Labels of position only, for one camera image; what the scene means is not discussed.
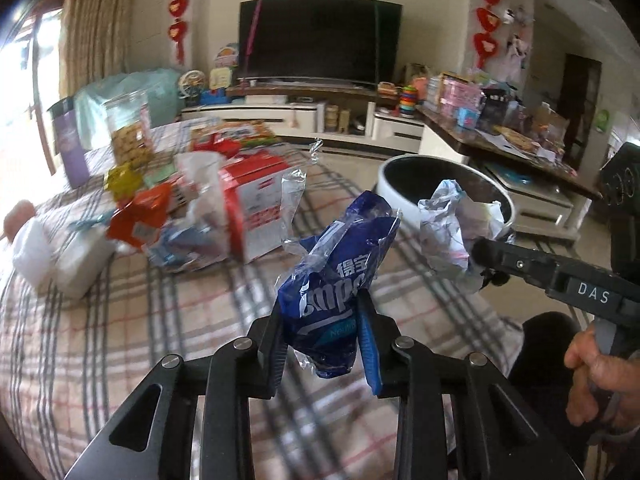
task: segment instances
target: jar of cookies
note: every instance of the jar of cookies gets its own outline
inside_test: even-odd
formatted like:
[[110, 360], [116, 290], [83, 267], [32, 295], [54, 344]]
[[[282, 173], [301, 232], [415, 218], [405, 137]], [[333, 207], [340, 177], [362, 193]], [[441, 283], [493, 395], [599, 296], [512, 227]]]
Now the jar of cookies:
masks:
[[128, 162], [134, 170], [146, 166], [154, 153], [146, 92], [121, 95], [105, 102], [104, 108], [116, 165]]

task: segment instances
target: dark wooden door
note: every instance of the dark wooden door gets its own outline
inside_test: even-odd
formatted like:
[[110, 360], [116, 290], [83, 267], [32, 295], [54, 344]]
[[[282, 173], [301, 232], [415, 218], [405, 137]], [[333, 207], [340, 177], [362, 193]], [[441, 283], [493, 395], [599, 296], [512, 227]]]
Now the dark wooden door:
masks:
[[569, 120], [564, 136], [564, 161], [576, 170], [587, 147], [591, 123], [596, 113], [602, 63], [567, 54], [558, 110]]

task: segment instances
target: hand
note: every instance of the hand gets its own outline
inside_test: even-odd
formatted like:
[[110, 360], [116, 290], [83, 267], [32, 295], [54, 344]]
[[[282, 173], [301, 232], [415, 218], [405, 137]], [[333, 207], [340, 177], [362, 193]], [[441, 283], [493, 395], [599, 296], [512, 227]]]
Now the hand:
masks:
[[640, 424], [640, 360], [625, 361], [603, 355], [596, 344], [594, 325], [577, 333], [564, 355], [564, 365], [574, 370], [566, 416], [574, 426], [598, 416], [598, 403], [589, 390], [589, 380], [610, 392], [622, 394], [613, 426], [628, 431]]

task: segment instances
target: air vent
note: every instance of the air vent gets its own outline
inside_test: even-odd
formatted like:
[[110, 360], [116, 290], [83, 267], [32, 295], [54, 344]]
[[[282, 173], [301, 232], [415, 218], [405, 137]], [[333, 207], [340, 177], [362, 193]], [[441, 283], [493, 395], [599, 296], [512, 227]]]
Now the air vent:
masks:
[[587, 0], [591, 5], [598, 7], [600, 10], [604, 10], [604, 12], [607, 12], [609, 9], [607, 9], [607, 4], [605, 3], [604, 0]]

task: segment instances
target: black pants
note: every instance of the black pants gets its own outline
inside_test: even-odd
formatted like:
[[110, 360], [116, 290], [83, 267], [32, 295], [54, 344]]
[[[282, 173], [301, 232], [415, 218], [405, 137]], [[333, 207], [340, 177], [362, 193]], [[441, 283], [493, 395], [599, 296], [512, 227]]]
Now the black pants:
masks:
[[523, 327], [524, 346], [509, 380], [582, 468], [593, 428], [576, 428], [566, 418], [574, 373], [564, 366], [564, 354], [580, 327], [560, 312], [540, 314]]

